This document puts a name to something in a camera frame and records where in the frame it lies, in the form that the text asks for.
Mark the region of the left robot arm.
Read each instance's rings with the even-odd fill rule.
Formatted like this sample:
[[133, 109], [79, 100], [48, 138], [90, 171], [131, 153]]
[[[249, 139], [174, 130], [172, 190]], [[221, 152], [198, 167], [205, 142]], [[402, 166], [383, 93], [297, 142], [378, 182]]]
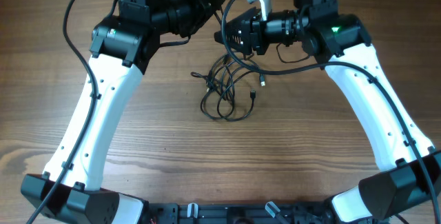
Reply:
[[104, 165], [127, 102], [139, 86], [160, 38], [186, 44], [224, 0], [114, 0], [92, 31], [80, 99], [42, 173], [27, 174], [22, 195], [35, 215], [64, 223], [152, 223], [148, 201], [102, 188]]

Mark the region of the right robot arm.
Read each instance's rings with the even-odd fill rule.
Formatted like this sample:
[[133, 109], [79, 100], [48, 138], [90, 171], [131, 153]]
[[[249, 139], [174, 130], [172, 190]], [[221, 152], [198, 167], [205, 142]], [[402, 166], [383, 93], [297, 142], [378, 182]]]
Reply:
[[215, 35], [234, 56], [266, 53], [269, 45], [299, 42], [315, 67], [345, 95], [371, 144], [378, 173], [322, 203], [294, 206], [292, 223], [382, 223], [431, 201], [440, 218], [440, 151], [408, 115], [377, 57], [371, 37], [354, 14], [340, 14], [338, 0], [294, 0], [274, 12], [258, 1], [235, 19], [223, 19]]

